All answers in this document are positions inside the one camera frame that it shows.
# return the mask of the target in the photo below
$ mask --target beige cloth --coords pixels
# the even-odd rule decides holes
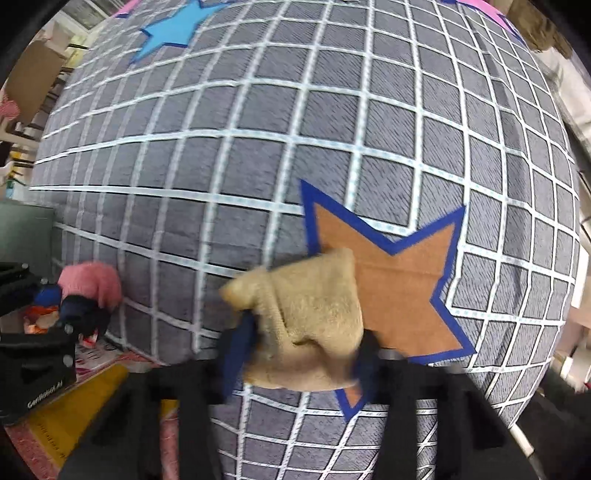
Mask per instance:
[[[259,316],[260,340],[244,380],[264,388],[334,390],[354,383],[363,335],[351,250],[339,248],[267,271],[257,268],[220,293],[236,311]]]
[[[513,0],[507,18],[515,25],[532,50],[556,48],[569,59],[573,49],[565,37],[529,0]]]

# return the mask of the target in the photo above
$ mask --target pink knitted object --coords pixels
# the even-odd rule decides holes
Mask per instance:
[[[69,265],[61,271],[57,284],[61,299],[68,295],[81,295],[96,300],[100,308],[111,311],[121,303],[121,281],[117,270],[100,262]]]

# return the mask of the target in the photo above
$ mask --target star patch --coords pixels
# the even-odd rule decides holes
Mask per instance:
[[[475,353],[441,300],[453,274],[465,207],[391,241],[303,180],[301,198],[308,253],[353,251],[363,326],[376,333],[384,348],[422,364]],[[355,388],[337,391],[337,399],[348,418],[366,403]]]
[[[161,47],[187,48],[199,25],[212,13],[225,8],[227,4],[204,7],[199,1],[191,0],[172,16],[142,28],[148,38],[131,63],[135,63]]]

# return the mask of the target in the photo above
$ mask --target beige sock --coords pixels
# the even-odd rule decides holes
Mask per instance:
[[[334,390],[354,383],[363,335],[351,250],[339,248],[267,271],[257,268],[220,293],[236,311],[259,316],[261,340],[244,380],[265,388]]]

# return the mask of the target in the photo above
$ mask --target orange star with blue border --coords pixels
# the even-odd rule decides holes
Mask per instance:
[[[475,353],[441,299],[453,274],[465,206],[392,241],[304,180],[301,198],[309,255],[353,251],[363,327],[375,332],[383,348],[421,364]],[[347,420],[367,401],[355,387],[336,395]]]

